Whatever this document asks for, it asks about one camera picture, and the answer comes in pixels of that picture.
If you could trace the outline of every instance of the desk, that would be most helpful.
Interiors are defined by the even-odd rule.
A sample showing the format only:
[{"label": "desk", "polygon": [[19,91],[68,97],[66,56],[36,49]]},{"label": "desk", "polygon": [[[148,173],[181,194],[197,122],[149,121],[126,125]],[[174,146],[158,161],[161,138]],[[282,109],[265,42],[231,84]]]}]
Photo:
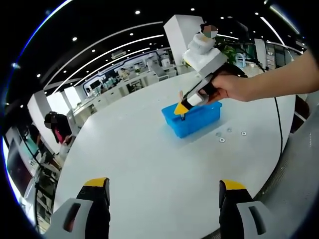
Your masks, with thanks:
[{"label": "desk", "polygon": [[[275,101],[222,100],[220,121],[180,139],[161,109],[176,103],[195,75],[143,88],[92,115],[66,159],[54,210],[87,180],[108,177],[110,238],[200,239],[219,228],[220,179],[243,183],[254,197],[279,159]],[[295,96],[279,97],[278,105],[285,146]]]}]

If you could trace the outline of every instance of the yellow nozzle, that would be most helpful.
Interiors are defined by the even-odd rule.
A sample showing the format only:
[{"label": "yellow nozzle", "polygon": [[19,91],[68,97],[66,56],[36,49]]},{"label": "yellow nozzle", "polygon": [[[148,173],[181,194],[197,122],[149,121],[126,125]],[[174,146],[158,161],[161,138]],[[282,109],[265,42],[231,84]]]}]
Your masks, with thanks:
[{"label": "yellow nozzle", "polygon": [[183,115],[185,113],[187,113],[189,110],[183,106],[183,104],[181,102],[179,102],[175,108],[174,114],[175,115]]}]

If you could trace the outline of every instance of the white pillar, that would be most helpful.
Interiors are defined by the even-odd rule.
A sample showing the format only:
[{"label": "white pillar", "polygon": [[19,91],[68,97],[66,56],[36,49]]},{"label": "white pillar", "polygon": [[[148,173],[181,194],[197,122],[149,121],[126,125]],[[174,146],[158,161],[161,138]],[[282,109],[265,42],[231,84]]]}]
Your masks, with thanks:
[{"label": "white pillar", "polygon": [[44,125],[44,117],[51,111],[51,107],[46,99],[44,91],[39,91],[33,94],[27,107],[35,126],[38,128],[42,138],[45,140],[49,150],[54,153],[58,153],[60,151],[60,145],[55,141],[52,130],[48,129]]},{"label": "white pillar", "polygon": [[266,45],[264,40],[262,39],[255,39],[255,46],[256,46],[256,53],[257,59],[262,65],[263,68],[267,66],[267,56],[266,56]]},{"label": "white pillar", "polygon": [[164,25],[179,74],[185,73],[185,70],[187,71],[182,64],[182,55],[187,50],[187,46],[194,35],[200,31],[200,25],[203,23],[203,19],[200,16],[174,15]]},{"label": "white pillar", "polygon": [[84,92],[83,86],[79,85],[75,87],[76,93],[78,93],[81,102],[84,101],[87,98],[86,93]]},{"label": "white pillar", "polygon": [[65,91],[61,91],[61,95],[64,98],[64,101],[65,101],[66,105],[68,106],[69,110],[71,110],[72,106],[71,106],[71,103],[69,102],[68,97],[65,94]]}]

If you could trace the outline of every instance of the person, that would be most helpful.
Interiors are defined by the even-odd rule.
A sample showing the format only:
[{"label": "person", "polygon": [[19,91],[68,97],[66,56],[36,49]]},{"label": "person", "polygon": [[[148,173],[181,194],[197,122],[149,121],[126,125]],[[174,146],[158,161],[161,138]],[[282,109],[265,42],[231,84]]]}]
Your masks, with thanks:
[{"label": "person", "polygon": [[104,92],[108,91],[108,89],[104,88],[103,85],[101,85],[101,94],[103,94]]},{"label": "person", "polygon": [[208,104],[224,98],[253,101],[292,94],[306,94],[319,90],[319,67],[312,53],[286,66],[251,78],[240,78],[222,72],[211,81],[217,92],[209,96]]},{"label": "person", "polygon": [[71,128],[65,115],[50,112],[44,118],[44,125],[51,129],[57,143],[68,145],[71,142]]},{"label": "person", "polygon": [[118,73],[123,79],[127,79],[130,74],[129,71],[125,68],[121,68]]}]

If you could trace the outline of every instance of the monitor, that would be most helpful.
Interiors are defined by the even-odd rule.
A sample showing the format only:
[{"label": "monitor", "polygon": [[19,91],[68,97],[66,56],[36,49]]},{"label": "monitor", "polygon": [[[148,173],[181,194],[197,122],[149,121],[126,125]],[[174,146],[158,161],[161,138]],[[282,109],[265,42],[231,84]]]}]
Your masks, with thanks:
[{"label": "monitor", "polygon": [[97,88],[98,86],[100,86],[100,84],[101,84],[100,81],[95,81],[95,82],[93,82],[93,83],[90,85],[90,87],[91,87],[91,89],[93,90],[93,89]]},{"label": "monitor", "polygon": [[9,154],[6,167],[17,189],[19,190],[21,195],[24,196],[29,182],[32,179],[32,175],[24,164],[24,161],[21,158],[18,150],[18,145],[14,140],[12,140],[9,146]]}]

